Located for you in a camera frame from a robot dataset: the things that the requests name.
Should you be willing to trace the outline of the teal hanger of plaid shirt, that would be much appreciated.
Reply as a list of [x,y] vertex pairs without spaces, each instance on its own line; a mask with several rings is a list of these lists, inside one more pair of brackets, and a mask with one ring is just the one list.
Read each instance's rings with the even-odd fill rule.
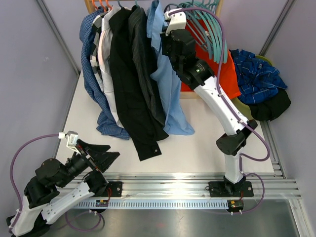
[[186,18],[187,26],[189,30],[193,32],[193,36],[196,38],[196,43],[203,51],[209,52],[211,48],[209,46],[208,35],[205,33],[204,27],[191,13],[186,13]]

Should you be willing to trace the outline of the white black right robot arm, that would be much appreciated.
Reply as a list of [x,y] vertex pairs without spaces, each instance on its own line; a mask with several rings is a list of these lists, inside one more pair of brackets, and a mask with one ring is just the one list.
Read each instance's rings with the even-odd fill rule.
[[216,145],[224,154],[225,175],[222,181],[210,181],[207,190],[211,197],[253,197],[251,182],[241,173],[239,155],[251,131],[258,124],[248,120],[216,84],[210,66],[196,57],[195,39],[185,29],[161,33],[162,54],[168,56],[173,70],[181,82],[193,90],[213,111],[224,134]]

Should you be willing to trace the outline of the light blue shirt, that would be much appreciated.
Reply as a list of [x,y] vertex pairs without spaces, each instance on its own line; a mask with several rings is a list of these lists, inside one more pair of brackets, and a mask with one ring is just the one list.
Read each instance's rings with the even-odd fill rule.
[[187,122],[180,105],[181,81],[173,71],[170,60],[162,54],[160,33],[166,26],[161,3],[154,0],[147,11],[147,37],[157,58],[157,69],[151,78],[157,82],[160,100],[166,119],[164,131],[169,135],[193,135],[194,129]]

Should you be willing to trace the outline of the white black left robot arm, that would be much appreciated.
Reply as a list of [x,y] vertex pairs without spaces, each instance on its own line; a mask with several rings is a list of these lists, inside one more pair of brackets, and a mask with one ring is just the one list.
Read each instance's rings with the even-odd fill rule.
[[[109,145],[94,145],[78,139],[71,146],[74,152],[65,163],[56,158],[45,160],[27,183],[16,214],[6,219],[12,236],[41,236],[82,200],[102,196],[108,185],[103,174],[120,156],[119,152],[111,152],[110,148]],[[73,190],[52,201],[59,196],[59,188],[67,186],[87,168],[91,171]]]

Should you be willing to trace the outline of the blue plaid shirt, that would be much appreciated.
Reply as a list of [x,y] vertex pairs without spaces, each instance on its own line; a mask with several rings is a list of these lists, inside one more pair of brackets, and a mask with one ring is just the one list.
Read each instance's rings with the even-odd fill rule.
[[232,50],[237,84],[241,95],[239,100],[247,105],[262,103],[278,94],[287,85],[279,76],[279,70],[268,62],[256,58],[245,50]]

